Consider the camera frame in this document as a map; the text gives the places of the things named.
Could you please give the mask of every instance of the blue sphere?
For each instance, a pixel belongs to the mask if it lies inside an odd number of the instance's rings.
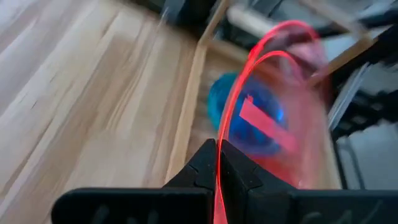
[[[225,73],[214,82],[208,96],[208,115],[215,129],[220,126],[221,116],[229,92],[238,74]],[[253,104],[265,112],[276,123],[285,127],[284,112],[277,98],[265,83],[250,76],[242,87],[236,101],[231,123],[229,125],[229,141],[246,154],[272,156],[280,151],[280,146],[246,120],[240,117],[243,101],[248,96],[253,98]]]

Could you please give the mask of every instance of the light wood surface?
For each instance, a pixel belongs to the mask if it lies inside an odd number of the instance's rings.
[[[111,0],[0,1],[0,223],[164,184],[197,43]]]

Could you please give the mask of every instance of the wooden plank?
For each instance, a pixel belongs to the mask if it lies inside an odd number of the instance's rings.
[[[213,32],[219,21],[225,16],[225,12],[229,6],[230,0],[221,0],[220,5],[217,7],[216,12],[211,18],[209,24],[207,25],[202,37],[199,40],[200,45],[207,45],[209,41],[213,38]]]
[[[185,156],[188,149],[188,140],[195,116],[199,84],[203,66],[205,65],[207,47],[198,44],[193,57],[192,68],[189,74],[187,89],[182,104],[178,128],[175,134],[174,145],[170,156],[169,168],[167,169],[165,183],[173,178],[185,165]]]
[[[174,139],[174,146],[170,156],[170,165],[167,169],[165,183],[174,177],[185,165],[188,141],[190,138],[193,119],[195,117],[199,85],[201,82],[203,67],[205,66],[208,44],[213,38],[214,29],[225,15],[228,6],[229,0],[221,0],[220,5],[211,18],[211,21],[206,27],[202,37],[198,41],[197,49],[192,62],[191,72],[189,74],[187,90],[185,91],[182,112],[178,121],[178,129]]]
[[[301,3],[313,9],[317,14],[334,22],[343,32],[351,32],[359,39],[367,39],[371,42],[366,28],[352,15],[341,9],[326,3],[324,0],[300,0]]]
[[[0,52],[32,69],[3,95],[0,223],[47,223],[77,187],[161,187],[197,43],[117,1],[51,0],[34,13]]]
[[[308,86],[315,86],[319,84],[322,80],[339,69],[341,66],[345,65],[350,60],[354,59],[359,54],[370,48],[375,41],[377,41],[377,38],[373,39],[372,42],[369,42],[368,39],[361,39],[357,41],[357,43],[329,62],[327,67],[324,70],[321,70],[318,75],[311,77],[307,83]]]

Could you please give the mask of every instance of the wooden strip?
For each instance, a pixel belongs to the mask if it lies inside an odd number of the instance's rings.
[[[345,50],[339,56],[334,58],[331,62],[329,62],[326,71],[321,71],[319,75],[314,75],[308,81],[308,86],[315,86],[324,80],[327,76],[332,74],[334,71],[339,69],[341,66],[348,63],[350,60],[357,57],[359,54],[370,48],[373,43],[375,43],[377,39],[373,39],[372,42],[369,42],[368,39],[361,39],[354,45],[352,45],[349,49]]]
[[[189,74],[185,98],[182,104],[181,115],[178,120],[178,128],[175,133],[174,145],[170,155],[169,167],[167,169],[165,183],[173,178],[185,165],[185,156],[188,150],[188,141],[191,127],[195,116],[197,97],[203,67],[205,66],[207,47],[198,44],[193,56],[192,68]]]
[[[300,0],[301,3],[313,9],[320,16],[334,22],[342,31],[352,32],[355,36],[362,39],[365,38],[371,42],[368,31],[353,16],[343,12],[324,0]]]
[[[229,6],[229,0],[221,0],[220,5],[218,6],[216,12],[214,13],[211,21],[207,25],[205,32],[203,33],[202,37],[200,38],[198,45],[208,44],[209,40],[213,38],[213,31],[216,28],[218,22],[223,18],[225,15],[226,9]]]

